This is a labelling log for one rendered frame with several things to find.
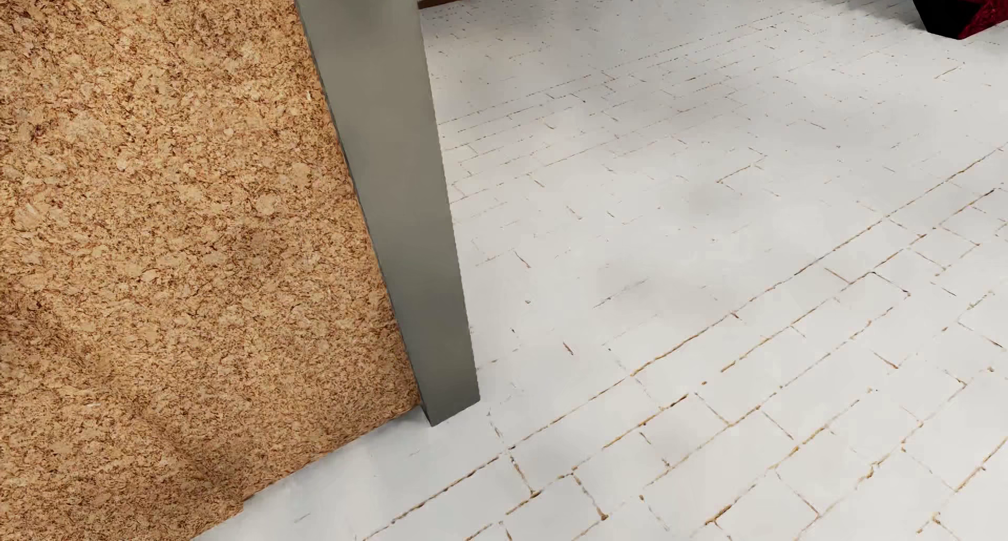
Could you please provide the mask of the cork board panel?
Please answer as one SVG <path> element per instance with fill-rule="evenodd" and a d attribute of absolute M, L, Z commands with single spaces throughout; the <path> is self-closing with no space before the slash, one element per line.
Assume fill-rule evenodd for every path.
<path fill-rule="evenodd" d="M 295 0 L 0 0 L 0 541 L 188 541 L 418 387 Z"/>

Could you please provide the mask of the grey metal post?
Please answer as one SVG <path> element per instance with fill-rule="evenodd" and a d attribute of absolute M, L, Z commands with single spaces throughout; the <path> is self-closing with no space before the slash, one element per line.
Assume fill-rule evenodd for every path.
<path fill-rule="evenodd" d="M 432 426 L 480 401 L 417 0 L 295 0 Z"/>

